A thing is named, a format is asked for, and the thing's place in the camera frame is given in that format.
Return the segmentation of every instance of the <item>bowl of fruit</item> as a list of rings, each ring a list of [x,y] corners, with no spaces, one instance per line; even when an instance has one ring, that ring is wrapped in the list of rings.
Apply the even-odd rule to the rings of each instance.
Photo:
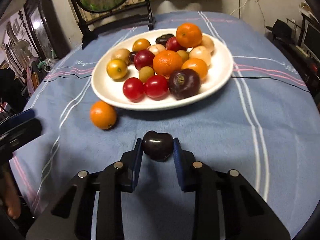
[[[219,90],[233,57],[218,39],[194,24],[153,30],[112,47],[92,72],[91,86],[104,102],[152,111],[200,101]]]

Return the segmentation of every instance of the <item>white oval plate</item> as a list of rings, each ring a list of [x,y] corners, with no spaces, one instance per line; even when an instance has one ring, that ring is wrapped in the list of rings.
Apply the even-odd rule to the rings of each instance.
[[[190,105],[212,95],[214,92],[219,90],[228,81],[232,74],[233,57],[229,49],[221,41],[205,33],[203,35],[206,35],[213,40],[215,44],[215,53],[211,58],[211,65],[209,66],[207,78],[205,82],[201,84],[198,95],[182,100],[176,100],[171,94],[168,94],[168,96],[162,100],[153,100],[144,95],[144,98],[141,101],[138,103],[133,103],[124,96],[122,92],[122,86],[125,80],[128,78],[138,77],[139,72],[135,66],[129,65],[127,76],[118,82],[112,80],[108,76],[106,66],[111,60],[111,55],[116,50],[126,48],[132,51],[133,43],[137,39],[141,38],[147,39],[150,41],[151,45],[154,45],[156,44],[157,37],[167,33],[172,33],[175,35],[176,31],[177,29],[161,29],[141,33],[120,42],[108,50],[96,64],[92,72],[91,86],[94,93],[102,101],[112,106],[137,111],[153,111]]]

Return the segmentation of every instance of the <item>television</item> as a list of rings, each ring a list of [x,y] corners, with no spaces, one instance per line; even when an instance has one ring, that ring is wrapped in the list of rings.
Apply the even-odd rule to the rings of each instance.
[[[320,31],[309,22],[303,35],[301,47],[306,49],[306,52],[320,63]]]

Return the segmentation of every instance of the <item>cherry tomato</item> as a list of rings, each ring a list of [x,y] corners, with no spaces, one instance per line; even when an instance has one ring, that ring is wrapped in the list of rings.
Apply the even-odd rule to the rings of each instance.
[[[144,92],[148,97],[159,98],[168,91],[168,81],[164,76],[155,75],[144,84]]]
[[[143,96],[143,83],[139,78],[128,78],[123,84],[122,91],[129,100],[138,100]]]

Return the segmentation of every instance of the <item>blue tablecloth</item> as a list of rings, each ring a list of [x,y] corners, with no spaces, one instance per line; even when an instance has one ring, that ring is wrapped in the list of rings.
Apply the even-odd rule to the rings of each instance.
[[[98,100],[90,86],[95,63],[147,26],[101,35],[84,50],[76,48],[42,82],[26,109],[36,109],[44,135],[11,160],[36,215],[78,171],[103,170],[155,130],[178,137],[183,149],[218,171],[239,170],[291,237],[299,232],[320,199],[320,116],[304,82],[277,48],[234,17],[174,12],[157,15],[155,29],[183,22],[225,42],[234,56],[234,77],[200,102],[162,112],[117,109],[119,120],[110,131],[92,125],[89,109]],[[156,163],[144,157],[136,191],[122,194],[126,239],[190,239],[194,197],[180,191],[173,159]]]

